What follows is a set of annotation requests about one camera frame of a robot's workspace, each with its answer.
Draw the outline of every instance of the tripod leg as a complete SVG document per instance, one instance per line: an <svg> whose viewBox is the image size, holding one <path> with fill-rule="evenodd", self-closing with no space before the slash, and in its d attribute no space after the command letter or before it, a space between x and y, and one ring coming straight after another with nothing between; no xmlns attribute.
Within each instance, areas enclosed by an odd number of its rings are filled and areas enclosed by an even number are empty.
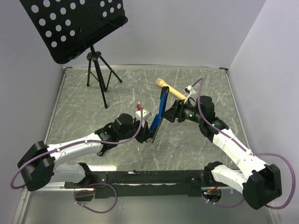
<svg viewBox="0 0 299 224"><path fill-rule="evenodd" d="M87 73L87 87L89 86L89 79L90 79L90 68L91 68L91 65L92 65L92 61L89 60L88 61L88 73Z"/></svg>
<svg viewBox="0 0 299 224"><path fill-rule="evenodd" d="M107 109L108 105L106 103L106 98L105 98L105 94L104 94L104 88L105 88L105 84L104 84L104 80L103 80L103 76L100 70L100 65L98 61L94 61L94 66L95 66L95 70L97 72L97 76L98 76L98 80L100 83L100 88L101 88L101 93L102 93L102 97L103 97L103 101L104 101L104 106Z"/></svg>
<svg viewBox="0 0 299 224"><path fill-rule="evenodd" d="M106 90L108 89L108 85L109 85L109 82L110 82L111 74L112 74L112 71L110 71L110 74L109 74L109 79L108 79L108 82L107 82Z"/></svg>
<svg viewBox="0 0 299 224"><path fill-rule="evenodd" d="M120 81L120 83L122 83L121 78L118 77L118 75L113 71L113 69L109 66L109 64L105 61L105 59L102 56L100 56L100 59L110 69L110 71L115 75L115 77L118 79L118 81Z"/></svg>

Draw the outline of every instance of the white wall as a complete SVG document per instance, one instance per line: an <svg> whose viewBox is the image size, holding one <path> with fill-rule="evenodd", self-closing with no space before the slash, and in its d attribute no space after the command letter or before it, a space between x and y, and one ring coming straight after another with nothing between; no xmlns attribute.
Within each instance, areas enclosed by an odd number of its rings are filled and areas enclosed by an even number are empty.
<svg viewBox="0 0 299 224"><path fill-rule="evenodd" d="M128 23L95 44L109 64L229 68L265 0L123 3ZM87 52L66 66L87 67Z"/></svg>
<svg viewBox="0 0 299 224"><path fill-rule="evenodd" d="M18 0L1 1L0 30L0 222L9 224L21 195L10 179L19 159L45 137L63 71Z"/></svg>
<svg viewBox="0 0 299 224"><path fill-rule="evenodd" d="M228 70L249 143L254 152L285 156L299 174L299 1L267 0ZM285 202L290 172L281 167ZM298 223L299 193L279 213L282 222Z"/></svg>

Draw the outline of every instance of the wooden handle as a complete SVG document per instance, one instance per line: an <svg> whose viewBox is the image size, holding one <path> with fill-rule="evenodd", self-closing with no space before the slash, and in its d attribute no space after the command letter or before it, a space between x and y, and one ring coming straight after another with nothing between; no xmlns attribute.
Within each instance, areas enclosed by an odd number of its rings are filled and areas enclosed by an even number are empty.
<svg viewBox="0 0 299 224"><path fill-rule="evenodd" d="M156 84L160 87L164 87L164 86L168 86L169 87L169 92L171 92L173 95L175 95L177 98L179 99L186 99L186 97L180 93L179 91L177 91L175 88L171 87L170 85L168 85L163 79L158 78L156 80Z"/></svg>

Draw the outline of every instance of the small gray object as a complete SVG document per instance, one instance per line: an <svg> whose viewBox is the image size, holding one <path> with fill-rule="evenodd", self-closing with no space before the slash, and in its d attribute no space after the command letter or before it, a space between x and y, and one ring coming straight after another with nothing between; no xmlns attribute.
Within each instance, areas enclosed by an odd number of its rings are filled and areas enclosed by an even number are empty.
<svg viewBox="0 0 299 224"><path fill-rule="evenodd" d="M179 146L179 143L174 139L170 138L169 139L170 144L172 144L175 148Z"/></svg>

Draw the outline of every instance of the music stand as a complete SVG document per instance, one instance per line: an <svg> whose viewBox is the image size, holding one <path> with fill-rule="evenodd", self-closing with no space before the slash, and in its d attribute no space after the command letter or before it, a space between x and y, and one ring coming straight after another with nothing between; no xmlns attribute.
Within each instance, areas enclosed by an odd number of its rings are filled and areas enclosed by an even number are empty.
<svg viewBox="0 0 299 224"><path fill-rule="evenodd" d="M97 80L100 84L105 108L108 108L104 92L105 86L98 57L121 79L95 52L93 45L128 22L122 0L20 0L34 26L45 42L51 56L58 64L65 64L77 58L87 48L91 53L89 60L88 82L91 61L95 64Z"/></svg>

